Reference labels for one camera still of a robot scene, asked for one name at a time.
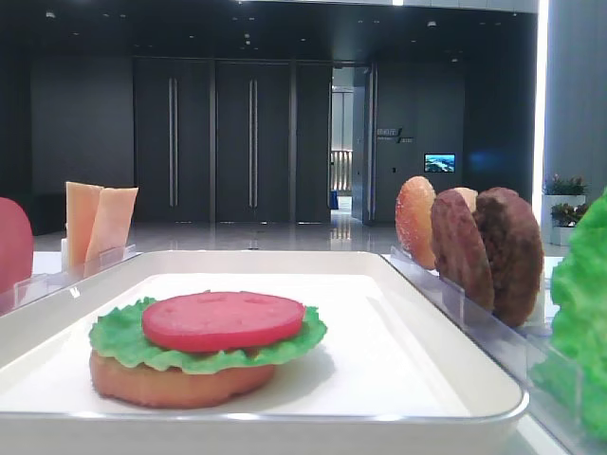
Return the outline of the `red tomato slice front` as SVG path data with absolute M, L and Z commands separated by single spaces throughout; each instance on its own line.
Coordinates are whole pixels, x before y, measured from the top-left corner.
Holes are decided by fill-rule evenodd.
M 146 338 L 165 349 L 214 353 L 263 347 L 293 337 L 305 306 L 251 292 L 204 292 L 152 303 L 142 313 Z

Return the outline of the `red tomato slice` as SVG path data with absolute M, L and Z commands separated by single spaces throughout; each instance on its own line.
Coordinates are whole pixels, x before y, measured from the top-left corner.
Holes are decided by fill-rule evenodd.
M 214 353 L 263 347 L 293 337 L 305 306 L 251 292 L 204 292 L 152 303 L 142 313 L 146 338 L 165 349 Z
M 1 198 L 1 293 L 31 277 L 34 240 L 30 221 L 13 200 Z

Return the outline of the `brown meat patty front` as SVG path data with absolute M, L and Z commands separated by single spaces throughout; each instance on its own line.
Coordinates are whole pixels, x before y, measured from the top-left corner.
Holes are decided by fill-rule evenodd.
M 492 311 L 495 296 L 485 244 L 460 191 L 446 190 L 435 197 L 431 224 L 439 275 L 461 287 L 474 303 Z

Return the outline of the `brown meat patty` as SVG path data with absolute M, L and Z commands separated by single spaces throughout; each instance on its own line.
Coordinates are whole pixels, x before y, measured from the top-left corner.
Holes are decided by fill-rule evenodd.
M 496 187 L 478 194 L 474 220 L 493 279 L 493 315 L 518 327 L 532 314 L 543 273 L 543 242 L 531 205 Z
M 495 296 L 485 244 L 460 191 L 446 190 L 435 197 L 431 224 L 439 275 L 461 287 L 474 303 L 492 311 Z

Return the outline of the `orange cheese slice right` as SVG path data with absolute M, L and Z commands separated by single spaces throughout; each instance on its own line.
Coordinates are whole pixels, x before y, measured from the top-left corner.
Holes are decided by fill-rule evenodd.
M 87 262 L 106 251 L 126 246 L 137 195 L 138 188 L 101 190 L 85 256 Z

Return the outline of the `orange cheese slice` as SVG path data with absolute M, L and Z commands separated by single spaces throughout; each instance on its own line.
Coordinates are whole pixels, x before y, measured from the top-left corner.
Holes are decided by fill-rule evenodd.
M 137 195 L 138 188 L 101 190 L 85 256 L 87 262 L 106 251 L 126 246 Z
M 70 268 L 83 264 L 86 259 L 93 225 L 100 201 L 102 186 L 67 181 L 66 240 Z

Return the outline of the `brown meat patty rear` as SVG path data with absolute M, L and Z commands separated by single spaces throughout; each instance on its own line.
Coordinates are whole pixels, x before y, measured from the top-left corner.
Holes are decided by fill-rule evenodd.
M 496 187 L 478 194 L 474 220 L 493 279 L 493 315 L 518 327 L 532 314 L 543 273 L 543 242 L 531 205 Z

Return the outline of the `green lettuce leaf on tray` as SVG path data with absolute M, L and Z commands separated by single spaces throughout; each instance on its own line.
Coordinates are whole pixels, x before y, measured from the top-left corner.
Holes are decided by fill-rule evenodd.
M 294 337 L 255 348 L 250 353 L 236 349 L 207 355 L 188 354 L 158 347 L 143 334 L 143 311 L 155 302 L 151 297 L 144 297 L 99 317 L 88 334 L 91 349 L 127 368 L 146 366 L 158 372 L 179 369 L 187 374 L 212 374 L 230 368 L 284 365 L 315 349 L 327 332 L 318 309 L 307 306 L 302 328 Z

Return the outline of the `orange cheese slice left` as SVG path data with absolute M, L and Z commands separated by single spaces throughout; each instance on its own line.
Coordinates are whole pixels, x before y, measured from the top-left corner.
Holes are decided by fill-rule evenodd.
M 93 225 L 100 201 L 102 186 L 67 181 L 66 240 L 70 268 L 83 264 L 86 259 Z

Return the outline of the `red tomato slice rear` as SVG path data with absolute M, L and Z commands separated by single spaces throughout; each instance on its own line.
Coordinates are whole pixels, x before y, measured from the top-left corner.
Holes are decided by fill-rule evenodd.
M 31 277 L 34 240 L 30 221 L 13 200 L 1 198 L 1 293 Z

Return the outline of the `green lettuce leaf in rack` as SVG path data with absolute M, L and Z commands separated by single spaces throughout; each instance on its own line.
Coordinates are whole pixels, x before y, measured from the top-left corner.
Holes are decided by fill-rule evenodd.
M 552 321 L 546 360 L 531 370 L 536 385 L 588 433 L 606 439 L 606 196 L 590 206 L 570 237 L 570 251 L 553 269 Z

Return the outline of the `sesame bun slice front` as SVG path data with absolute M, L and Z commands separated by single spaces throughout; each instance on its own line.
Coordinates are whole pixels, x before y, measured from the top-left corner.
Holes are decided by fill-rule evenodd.
M 433 270 L 431 209 L 435 191 L 424 176 L 403 183 L 395 202 L 396 235 L 404 250 L 422 267 Z

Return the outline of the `dark double door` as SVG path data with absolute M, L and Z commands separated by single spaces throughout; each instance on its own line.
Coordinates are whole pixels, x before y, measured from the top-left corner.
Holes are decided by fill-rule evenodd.
M 137 218 L 324 223 L 332 68 L 134 61 Z

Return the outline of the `bun slice rear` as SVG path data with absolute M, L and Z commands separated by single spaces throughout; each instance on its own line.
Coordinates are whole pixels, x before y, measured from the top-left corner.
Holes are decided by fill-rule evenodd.
M 471 212 L 476 211 L 476 199 L 478 196 L 478 192 L 466 187 L 457 187 L 454 188 L 465 200 L 469 210 Z

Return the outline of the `white rectangular tray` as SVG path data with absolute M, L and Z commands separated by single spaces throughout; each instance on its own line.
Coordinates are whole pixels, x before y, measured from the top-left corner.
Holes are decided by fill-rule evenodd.
M 103 399 L 91 324 L 144 297 L 267 293 L 328 331 L 264 388 L 213 408 Z M 5 454 L 499 454 L 527 391 L 387 260 L 366 252 L 138 255 L 1 319 Z

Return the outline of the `bottom bun slice on tray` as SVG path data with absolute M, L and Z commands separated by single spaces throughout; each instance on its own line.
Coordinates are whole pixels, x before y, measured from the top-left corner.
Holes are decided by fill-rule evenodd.
M 113 357 L 92 352 L 89 369 L 95 391 L 104 398 L 144 408 L 187 410 L 224 404 L 263 387 L 272 379 L 273 365 L 229 368 L 217 373 L 184 373 L 178 368 L 158 371 L 144 364 L 129 368 Z

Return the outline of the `clear acrylic rack right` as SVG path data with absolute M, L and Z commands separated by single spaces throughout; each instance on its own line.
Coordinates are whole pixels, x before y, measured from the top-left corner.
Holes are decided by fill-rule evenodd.
M 606 435 L 592 428 L 590 421 L 606 414 L 606 391 L 592 385 L 583 368 L 553 346 L 548 325 L 507 327 L 398 246 L 391 248 L 390 262 L 530 392 L 530 414 L 553 441 L 570 454 L 606 452 Z

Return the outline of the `clear acrylic rack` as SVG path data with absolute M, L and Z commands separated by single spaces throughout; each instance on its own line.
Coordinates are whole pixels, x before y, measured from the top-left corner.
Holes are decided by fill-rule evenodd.
M 53 262 L 66 264 L 66 240 L 62 239 L 61 252 L 35 252 L 34 260 L 39 267 L 49 267 Z M 97 259 L 77 265 L 74 268 L 62 268 L 57 273 L 33 274 L 30 278 L 16 283 L 10 290 L 1 294 L 1 316 L 17 308 L 26 306 L 59 290 L 72 287 L 78 282 L 90 278 L 102 271 L 137 256 L 135 245 L 114 248 L 103 252 Z
M 592 428 L 590 421 L 606 414 L 606 391 L 592 385 L 583 368 L 553 346 L 548 325 L 507 327 L 398 246 L 391 248 L 390 262 L 530 392 L 530 414 L 553 441 L 570 454 L 606 452 L 606 435 Z

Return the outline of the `potted plant white planter lower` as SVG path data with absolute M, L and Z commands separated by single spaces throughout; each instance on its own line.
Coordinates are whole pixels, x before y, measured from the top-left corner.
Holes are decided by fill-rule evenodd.
M 551 209 L 550 243 L 556 246 L 569 246 L 573 230 L 588 208 L 589 205 L 586 203 L 576 206 L 561 203 L 553 206 Z

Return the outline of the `potted plant white planter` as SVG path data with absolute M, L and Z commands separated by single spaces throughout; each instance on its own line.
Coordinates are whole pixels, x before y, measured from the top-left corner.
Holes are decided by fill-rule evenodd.
M 547 178 L 543 184 L 543 215 L 551 219 L 551 209 L 561 203 L 580 205 L 586 203 L 586 185 L 580 176 L 561 178 L 557 174 Z
M 556 246 L 569 246 L 573 230 L 588 208 L 589 205 L 586 203 L 576 206 L 561 203 L 553 206 L 551 209 L 550 243 Z

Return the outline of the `potted plant white planter upper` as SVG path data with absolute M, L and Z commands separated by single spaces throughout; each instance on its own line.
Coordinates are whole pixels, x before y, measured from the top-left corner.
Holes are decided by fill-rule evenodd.
M 547 178 L 543 184 L 543 215 L 551 219 L 551 209 L 561 203 L 580 205 L 586 203 L 586 185 L 580 176 L 561 178 L 557 174 Z

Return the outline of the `clear acrylic rack left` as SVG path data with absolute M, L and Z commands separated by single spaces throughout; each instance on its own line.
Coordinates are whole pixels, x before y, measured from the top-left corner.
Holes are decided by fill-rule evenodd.
M 34 260 L 39 267 L 49 267 L 53 262 L 66 264 L 66 240 L 62 239 L 61 252 L 35 252 Z M 135 245 L 114 248 L 103 252 L 97 259 L 77 265 L 74 268 L 62 268 L 57 273 L 33 274 L 30 278 L 16 283 L 10 290 L 1 294 L 1 316 L 17 308 L 26 306 L 59 290 L 72 287 L 78 282 L 90 278 L 102 271 L 137 256 Z

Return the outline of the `wall-mounted display screen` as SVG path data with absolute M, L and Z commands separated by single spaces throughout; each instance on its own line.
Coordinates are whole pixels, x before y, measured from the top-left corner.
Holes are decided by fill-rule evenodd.
M 454 173 L 454 154 L 424 154 L 425 173 Z

